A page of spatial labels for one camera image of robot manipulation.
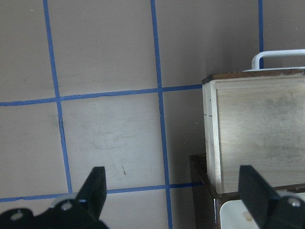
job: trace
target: blue painter's tape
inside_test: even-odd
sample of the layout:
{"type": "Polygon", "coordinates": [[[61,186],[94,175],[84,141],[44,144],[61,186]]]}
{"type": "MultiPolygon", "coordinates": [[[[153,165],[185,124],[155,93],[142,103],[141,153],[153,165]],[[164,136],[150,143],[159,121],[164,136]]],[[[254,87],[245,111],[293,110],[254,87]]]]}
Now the blue painter's tape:
{"type": "Polygon", "coordinates": [[[185,184],[173,184],[170,185],[170,188],[183,188],[183,187],[196,187],[203,185],[202,182],[196,182],[196,183],[185,183],[185,184]]]}
{"type": "Polygon", "coordinates": [[[55,98],[56,98],[57,111],[58,111],[59,128],[60,128],[60,133],[61,133],[61,147],[62,147],[63,161],[64,161],[65,172],[66,172],[68,192],[72,193],[72,184],[71,184],[71,176],[70,176],[70,170],[69,170],[68,154],[67,154],[65,133],[64,133],[64,129],[63,129],[63,121],[62,121],[61,98],[60,98],[59,88],[58,88],[55,57],[54,57],[52,34],[51,34],[50,17],[49,17],[49,8],[48,8],[47,0],[43,0],[43,9],[44,9],[45,22],[46,22],[46,29],[47,29],[47,38],[48,38],[48,43],[49,43],[50,64],[51,64],[51,72],[52,72],[52,77],[53,77],[53,85],[54,85],[55,98]]]}
{"type": "Polygon", "coordinates": [[[157,83],[158,83],[160,125],[161,125],[161,138],[162,138],[162,148],[163,148],[163,165],[164,165],[164,176],[165,176],[165,185],[166,185],[167,219],[168,219],[168,228],[173,229],[172,204],[171,204],[171,192],[170,192],[170,186],[169,186],[169,172],[168,172],[168,159],[167,159],[165,121],[164,121],[161,62],[160,62],[160,51],[159,51],[157,14],[156,14],[156,6],[155,6],[154,0],[151,0],[151,10],[152,10],[152,23],[153,23],[152,30],[153,30],[154,51],[155,51],[155,58],[156,58],[156,71],[157,71],[157,83]]]}
{"type": "Polygon", "coordinates": [[[130,90],[130,91],[118,91],[118,92],[103,92],[94,94],[75,94],[62,96],[61,101],[75,100],[75,99],[88,99],[88,98],[98,98],[103,96],[121,96],[121,95],[131,95],[131,94],[146,94],[146,93],[156,93],[157,88],[142,89],[142,90],[130,90]]]}
{"type": "Polygon", "coordinates": [[[194,90],[202,89],[202,84],[187,85],[187,86],[175,86],[175,87],[164,87],[164,92],[174,92],[174,91],[184,91],[184,90],[194,90]]]}
{"type": "Polygon", "coordinates": [[[46,104],[56,102],[55,98],[47,99],[35,99],[35,100],[25,100],[25,101],[14,101],[14,102],[0,102],[0,106],[23,106],[23,105],[33,105],[33,104],[46,104]]]}
{"type": "MultiPolygon", "coordinates": [[[[259,52],[264,51],[264,16],[263,0],[258,0],[258,32],[259,32],[259,52]]],[[[260,68],[264,68],[264,60],[260,59],[260,68]]]]}
{"type": "Polygon", "coordinates": [[[66,193],[63,194],[51,194],[51,195],[41,195],[41,196],[29,196],[29,197],[12,197],[12,198],[0,198],[1,202],[13,202],[17,200],[35,200],[35,199],[52,199],[52,198],[58,198],[63,195],[66,195],[66,193]]]}
{"type": "MultiPolygon", "coordinates": [[[[110,189],[110,190],[107,190],[107,194],[140,192],[140,191],[160,190],[160,189],[169,190],[170,188],[195,187],[195,186],[200,186],[200,185],[203,185],[203,183],[198,182],[198,183],[185,183],[185,184],[172,184],[172,185],[130,187],[130,188],[110,189]]],[[[61,196],[67,195],[67,194],[68,193],[40,195],[40,196],[0,198],[0,202],[13,202],[13,201],[21,200],[21,199],[23,199],[23,200],[51,199],[51,198],[58,198],[58,197],[61,197],[61,196]]]]}
{"type": "Polygon", "coordinates": [[[107,190],[107,194],[124,193],[124,192],[140,192],[140,191],[159,190],[159,189],[166,189],[166,186],[157,185],[157,186],[146,186],[146,187],[111,189],[111,190],[107,190]]]}

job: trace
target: wooden box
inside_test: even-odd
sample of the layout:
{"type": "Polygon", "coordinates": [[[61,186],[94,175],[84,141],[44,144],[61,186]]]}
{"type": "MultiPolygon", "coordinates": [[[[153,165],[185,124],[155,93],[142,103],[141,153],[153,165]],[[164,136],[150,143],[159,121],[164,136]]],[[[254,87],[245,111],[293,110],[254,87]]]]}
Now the wooden box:
{"type": "Polygon", "coordinates": [[[305,183],[305,69],[213,74],[203,80],[208,177],[236,192],[240,165],[273,187],[305,183]]]}

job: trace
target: scuff mark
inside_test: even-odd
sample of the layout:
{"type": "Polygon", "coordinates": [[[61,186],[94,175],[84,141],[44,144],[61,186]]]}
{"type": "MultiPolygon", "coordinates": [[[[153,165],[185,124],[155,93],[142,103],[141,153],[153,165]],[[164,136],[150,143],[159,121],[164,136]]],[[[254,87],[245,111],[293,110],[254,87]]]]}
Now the scuff mark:
{"type": "Polygon", "coordinates": [[[95,141],[92,141],[92,146],[93,148],[97,149],[97,150],[101,150],[101,145],[97,145],[95,141]]]}
{"type": "Polygon", "coordinates": [[[123,169],[123,173],[124,173],[124,175],[126,175],[126,172],[125,172],[125,169],[124,169],[123,165],[122,165],[122,169],[123,169]]]}

